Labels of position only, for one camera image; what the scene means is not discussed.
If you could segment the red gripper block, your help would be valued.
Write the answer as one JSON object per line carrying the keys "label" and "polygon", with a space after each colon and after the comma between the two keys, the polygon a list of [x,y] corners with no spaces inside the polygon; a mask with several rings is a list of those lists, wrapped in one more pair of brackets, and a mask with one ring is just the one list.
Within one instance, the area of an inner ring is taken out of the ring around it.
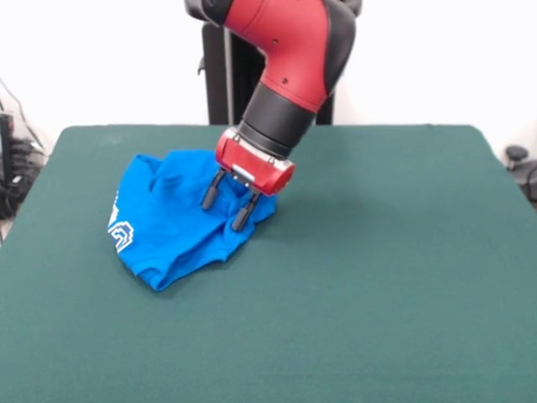
{"label": "red gripper block", "polygon": [[248,203],[240,209],[232,223],[232,230],[241,232],[246,226],[260,193],[273,196],[280,193],[291,181],[295,164],[279,160],[248,143],[235,128],[227,128],[218,139],[215,149],[216,162],[223,168],[214,175],[201,201],[204,211],[211,209],[218,196],[218,186],[225,177],[225,170],[256,189]]}

